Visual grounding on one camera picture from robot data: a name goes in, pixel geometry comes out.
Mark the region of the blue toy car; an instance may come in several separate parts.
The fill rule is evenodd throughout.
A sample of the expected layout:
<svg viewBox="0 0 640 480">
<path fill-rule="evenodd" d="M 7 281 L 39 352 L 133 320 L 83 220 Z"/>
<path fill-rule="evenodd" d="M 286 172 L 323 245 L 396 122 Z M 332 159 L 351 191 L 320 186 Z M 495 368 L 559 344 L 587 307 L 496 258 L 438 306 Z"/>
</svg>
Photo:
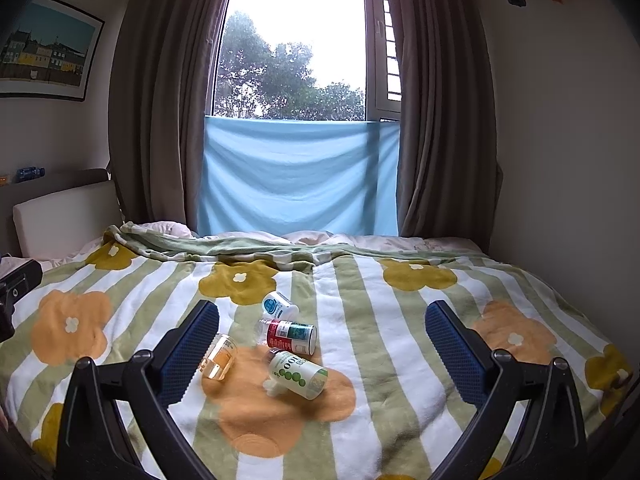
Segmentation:
<svg viewBox="0 0 640 480">
<path fill-rule="evenodd" d="M 46 170 L 43 167 L 24 167 L 16 170 L 14 182 L 21 183 L 30 180 L 42 178 L 46 174 Z"/>
</svg>

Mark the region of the clear orange plastic cup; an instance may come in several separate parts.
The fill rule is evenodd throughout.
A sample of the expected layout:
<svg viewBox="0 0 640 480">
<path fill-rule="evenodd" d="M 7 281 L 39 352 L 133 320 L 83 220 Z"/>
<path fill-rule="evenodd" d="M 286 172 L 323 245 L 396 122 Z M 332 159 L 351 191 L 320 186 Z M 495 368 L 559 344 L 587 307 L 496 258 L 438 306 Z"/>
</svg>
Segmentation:
<svg viewBox="0 0 640 480">
<path fill-rule="evenodd" d="M 214 337 L 198 370 L 204 378 L 221 382 L 236 358 L 238 346 L 234 340 L 226 334 L 218 334 Z"/>
</svg>

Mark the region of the white cup green dots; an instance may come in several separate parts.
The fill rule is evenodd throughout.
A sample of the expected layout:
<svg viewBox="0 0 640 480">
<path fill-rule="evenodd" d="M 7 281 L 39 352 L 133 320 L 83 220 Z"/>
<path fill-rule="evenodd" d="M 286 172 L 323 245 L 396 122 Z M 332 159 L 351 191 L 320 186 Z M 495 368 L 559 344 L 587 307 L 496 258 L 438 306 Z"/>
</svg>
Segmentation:
<svg viewBox="0 0 640 480">
<path fill-rule="evenodd" d="M 293 352 L 271 348 L 266 354 L 270 378 L 302 398 L 317 399 L 326 388 L 328 371 Z"/>
</svg>

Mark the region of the white cushioned headboard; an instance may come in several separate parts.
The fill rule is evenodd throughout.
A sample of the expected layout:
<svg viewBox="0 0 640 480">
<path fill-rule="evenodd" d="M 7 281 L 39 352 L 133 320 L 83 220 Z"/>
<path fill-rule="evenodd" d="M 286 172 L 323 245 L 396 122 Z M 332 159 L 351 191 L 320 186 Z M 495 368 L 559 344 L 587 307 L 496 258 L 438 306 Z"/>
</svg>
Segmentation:
<svg viewBox="0 0 640 480">
<path fill-rule="evenodd" d="M 104 231 L 122 224 L 112 181 L 69 188 L 13 207 L 13 222 L 24 257 L 58 259 L 80 252 Z"/>
</svg>

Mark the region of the brown curtain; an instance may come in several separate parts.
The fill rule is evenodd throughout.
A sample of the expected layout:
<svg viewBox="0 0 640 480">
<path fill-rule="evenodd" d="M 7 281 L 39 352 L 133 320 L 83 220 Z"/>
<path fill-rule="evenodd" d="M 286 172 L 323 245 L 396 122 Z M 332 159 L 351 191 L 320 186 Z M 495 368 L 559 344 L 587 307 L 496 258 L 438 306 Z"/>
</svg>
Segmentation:
<svg viewBox="0 0 640 480">
<path fill-rule="evenodd" d="M 494 88 L 474 0 L 390 0 L 401 235 L 489 246 L 500 191 Z"/>
<path fill-rule="evenodd" d="M 129 0 L 108 95 L 111 176 L 126 219 L 198 216 L 204 131 L 228 0 Z"/>
</svg>

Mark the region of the left brown curtain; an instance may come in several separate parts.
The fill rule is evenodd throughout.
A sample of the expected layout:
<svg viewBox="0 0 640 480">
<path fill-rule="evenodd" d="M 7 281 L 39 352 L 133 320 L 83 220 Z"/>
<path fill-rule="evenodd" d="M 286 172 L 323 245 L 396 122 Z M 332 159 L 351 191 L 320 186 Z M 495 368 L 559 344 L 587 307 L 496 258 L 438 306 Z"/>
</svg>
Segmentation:
<svg viewBox="0 0 640 480">
<path fill-rule="evenodd" d="M 198 216 L 204 131 L 228 0 L 129 0 L 108 95 L 111 176 L 126 219 Z"/>
</svg>

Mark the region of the red green label cup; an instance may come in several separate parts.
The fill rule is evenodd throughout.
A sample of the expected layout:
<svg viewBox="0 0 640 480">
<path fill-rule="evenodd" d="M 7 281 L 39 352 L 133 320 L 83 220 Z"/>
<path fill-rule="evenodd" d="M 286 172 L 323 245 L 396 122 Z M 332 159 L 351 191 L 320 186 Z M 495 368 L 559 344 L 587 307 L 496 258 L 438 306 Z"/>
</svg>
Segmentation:
<svg viewBox="0 0 640 480">
<path fill-rule="evenodd" d="M 299 354 L 313 356 L 316 351 L 317 330 L 312 324 L 280 320 L 280 318 L 261 318 L 255 326 L 256 344 L 264 344 Z"/>
</svg>

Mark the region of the window with shutter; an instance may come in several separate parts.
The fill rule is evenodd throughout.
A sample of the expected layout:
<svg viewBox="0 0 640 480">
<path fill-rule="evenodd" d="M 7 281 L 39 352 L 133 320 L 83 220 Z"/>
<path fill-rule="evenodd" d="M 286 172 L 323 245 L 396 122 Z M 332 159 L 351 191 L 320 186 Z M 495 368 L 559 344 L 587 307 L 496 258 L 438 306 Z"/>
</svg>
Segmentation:
<svg viewBox="0 0 640 480">
<path fill-rule="evenodd" d="M 227 0 L 212 90 L 219 117 L 398 119 L 390 0 Z"/>
</svg>

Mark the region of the right brown curtain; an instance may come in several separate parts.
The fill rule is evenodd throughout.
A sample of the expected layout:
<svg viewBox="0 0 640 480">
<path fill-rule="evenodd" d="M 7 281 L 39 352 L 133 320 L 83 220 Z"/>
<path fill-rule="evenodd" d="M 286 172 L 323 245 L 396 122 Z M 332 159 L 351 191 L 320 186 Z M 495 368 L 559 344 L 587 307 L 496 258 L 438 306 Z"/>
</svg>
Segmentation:
<svg viewBox="0 0 640 480">
<path fill-rule="evenodd" d="M 390 0 L 401 235 L 489 246 L 500 191 L 494 88 L 474 0 Z"/>
</svg>

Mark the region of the floral striped blanket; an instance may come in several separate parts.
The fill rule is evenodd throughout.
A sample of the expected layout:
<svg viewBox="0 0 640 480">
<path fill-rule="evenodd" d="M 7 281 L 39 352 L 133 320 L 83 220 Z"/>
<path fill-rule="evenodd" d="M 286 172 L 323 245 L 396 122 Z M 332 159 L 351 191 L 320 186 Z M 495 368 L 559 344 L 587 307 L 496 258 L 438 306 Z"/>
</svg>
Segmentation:
<svg viewBox="0 0 640 480">
<path fill-rule="evenodd" d="M 280 292 L 314 326 L 326 391 L 278 388 L 254 327 Z M 1 346 L 1 400 L 32 448 L 52 460 L 72 367 L 114 364 L 154 346 L 203 299 L 238 346 L 223 380 L 193 375 L 171 409 L 219 479 L 425 479 L 472 418 L 424 327 L 445 301 L 491 348 L 546 364 L 567 359 L 588 432 L 622 402 L 634 371 L 552 288 L 461 242 L 289 242 L 265 235 L 176 237 L 106 231 L 89 255 L 44 274 Z"/>
</svg>

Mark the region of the light blue hanging cloth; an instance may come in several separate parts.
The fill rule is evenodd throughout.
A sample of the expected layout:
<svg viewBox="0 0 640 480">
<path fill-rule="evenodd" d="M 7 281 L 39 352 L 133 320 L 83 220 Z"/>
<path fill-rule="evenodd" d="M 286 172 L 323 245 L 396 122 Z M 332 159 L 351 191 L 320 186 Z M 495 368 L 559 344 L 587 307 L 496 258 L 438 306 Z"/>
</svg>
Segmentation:
<svg viewBox="0 0 640 480">
<path fill-rule="evenodd" d="M 205 119 L 201 235 L 399 233 L 398 122 Z"/>
</svg>

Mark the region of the framed town picture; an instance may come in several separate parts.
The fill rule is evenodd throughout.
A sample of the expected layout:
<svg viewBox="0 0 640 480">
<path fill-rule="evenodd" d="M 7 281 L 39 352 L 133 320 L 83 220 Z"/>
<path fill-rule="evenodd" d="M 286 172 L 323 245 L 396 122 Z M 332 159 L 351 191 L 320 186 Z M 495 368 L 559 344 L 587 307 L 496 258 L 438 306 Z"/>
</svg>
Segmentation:
<svg viewBox="0 0 640 480">
<path fill-rule="evenodd" d="M 32 0 L 1 49 L 1 95 L 81 102 L 104 21 L 61 0 Z"/>
</svg>

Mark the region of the white cup blue logo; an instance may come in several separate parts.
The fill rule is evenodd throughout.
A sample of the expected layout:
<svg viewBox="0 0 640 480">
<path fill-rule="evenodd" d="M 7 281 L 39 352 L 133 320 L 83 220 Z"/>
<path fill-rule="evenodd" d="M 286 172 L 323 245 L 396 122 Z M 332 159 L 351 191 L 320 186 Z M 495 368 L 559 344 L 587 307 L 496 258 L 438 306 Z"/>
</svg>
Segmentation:
<svg viewBox="0 0 640 480">
<path fill-rule="evenodd" d="M 268 292 L 262 300 L 262 316 L 276 320 L 296 321 L 299 308 L 276 290 Z"/>
</svg>

